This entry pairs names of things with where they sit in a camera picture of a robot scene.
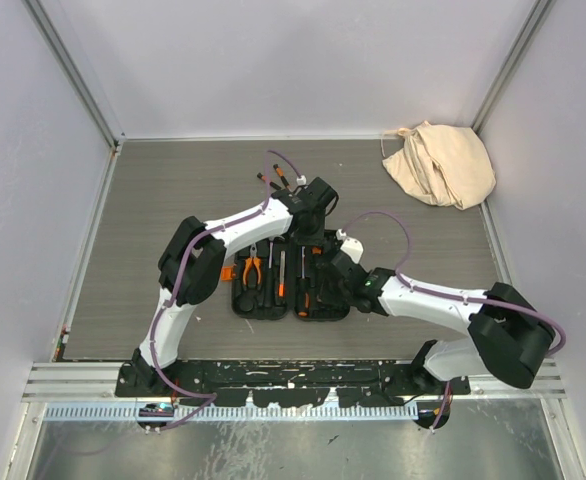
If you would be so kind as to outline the black handled screwdriver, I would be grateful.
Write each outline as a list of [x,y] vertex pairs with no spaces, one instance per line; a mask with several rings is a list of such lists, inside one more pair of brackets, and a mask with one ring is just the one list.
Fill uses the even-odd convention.
[[300,278],[297,286],[297,300],[296,308],[299,317],[306,318],[309,313],[309,293],[307,287],[307,276],[306,276],[306,247],[301,247],[300,255]]

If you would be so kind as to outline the black handled claw hammer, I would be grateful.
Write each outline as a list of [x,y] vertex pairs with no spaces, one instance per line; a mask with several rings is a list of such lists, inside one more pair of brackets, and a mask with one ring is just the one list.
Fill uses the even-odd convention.
[[269,269],[274,269],[280,264],[280,255],[286,250],[286,242],[283,238],[277,237],[267,241],[266,265]]

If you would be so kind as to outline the black plastic tool case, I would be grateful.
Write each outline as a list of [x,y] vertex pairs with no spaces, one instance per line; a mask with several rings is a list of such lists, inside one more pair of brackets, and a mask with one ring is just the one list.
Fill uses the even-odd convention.
[[262,286],[259,289],[245,290],[242,286],[242,273],[246,258],[249,256],[249,247],[241,249],[235,254],[233,262],[222,268],[220,280],[231,285],[231,308],[239,317],[253,320],[280,320],[287,314],[293,314],[302,321],[339,321],[350,312],[351,307],[346,305],[330,305],[320,300],[320,286],[322,273],[320,271],[320,256],[330,250],[337,250],[337,238],[334,230],[324,232],[323,241],[319,246],[322,253],[313,255],[311,245],[306,247],[306,276],[309,293],[309,313],[306,318],[297,314],[297,286],[300,278],[301,247],[290,236],[280,237],[286,242],[286,282],[285,296],[277,298],[279,265],[269,269],[266,265],[267,240],[257,242],[258,256],[262,260]]

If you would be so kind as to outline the orange black pliers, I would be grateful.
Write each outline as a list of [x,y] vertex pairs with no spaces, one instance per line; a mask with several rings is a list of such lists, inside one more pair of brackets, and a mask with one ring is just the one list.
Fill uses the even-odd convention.
[[242,273],[242,286],[245,290],[259,289],[262,286],[262,260],[258,256],[256,243],[249,247],[249,256],[245,260]]

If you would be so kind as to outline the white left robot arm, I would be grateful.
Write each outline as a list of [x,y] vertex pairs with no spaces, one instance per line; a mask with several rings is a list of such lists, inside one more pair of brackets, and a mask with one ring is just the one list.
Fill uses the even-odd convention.
[[317,177],[297,190],[279,190],[240,213],[218,220],[182,221],[158,262],[159,298],[148,333],[131,364],[138,385],[151,396],[173,384],[169,368],[196,307],[216,290],[225,261],[270,237],[312,237],[322,232],[327,208],[338,193]]

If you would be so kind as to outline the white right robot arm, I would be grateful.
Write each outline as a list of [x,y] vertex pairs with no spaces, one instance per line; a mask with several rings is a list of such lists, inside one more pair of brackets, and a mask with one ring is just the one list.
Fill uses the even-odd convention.
[[457,378],[490,374],[517,389],[531,387],[555,332],[517,290],[497,282],[488,290],[456,290],[365,270],[344,251],[322,256],[333,290],[362,313],[408,317],[456,331],[455,341],[428,340],[410,364],[422,393],[441,392]]

